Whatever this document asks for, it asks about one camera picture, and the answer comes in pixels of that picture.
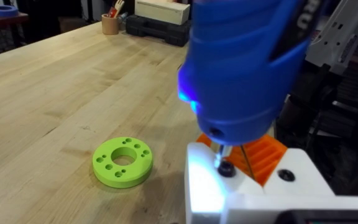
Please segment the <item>white orange left gripper left finger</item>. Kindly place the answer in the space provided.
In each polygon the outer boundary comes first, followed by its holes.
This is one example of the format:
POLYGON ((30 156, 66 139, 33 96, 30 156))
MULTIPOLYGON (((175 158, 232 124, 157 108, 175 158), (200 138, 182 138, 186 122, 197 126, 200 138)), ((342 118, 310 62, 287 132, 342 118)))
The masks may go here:
POLYGON ((185 164, 185 209, 187 223, 219 223, 227 199, 263 195, 262 187, 246 173, 222 161, 211 149, 212 141, 201 134, 187 145, 185 164))

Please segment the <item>white orange left gripper right finger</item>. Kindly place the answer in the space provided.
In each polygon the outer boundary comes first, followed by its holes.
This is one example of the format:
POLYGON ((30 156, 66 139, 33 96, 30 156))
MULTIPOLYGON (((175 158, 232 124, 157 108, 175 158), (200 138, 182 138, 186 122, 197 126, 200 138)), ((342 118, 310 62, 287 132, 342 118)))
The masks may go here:
POLYGON ((266 194, 335 195, 304 150, 288 148, 267 134, 244 149, 251 176, 266 194))

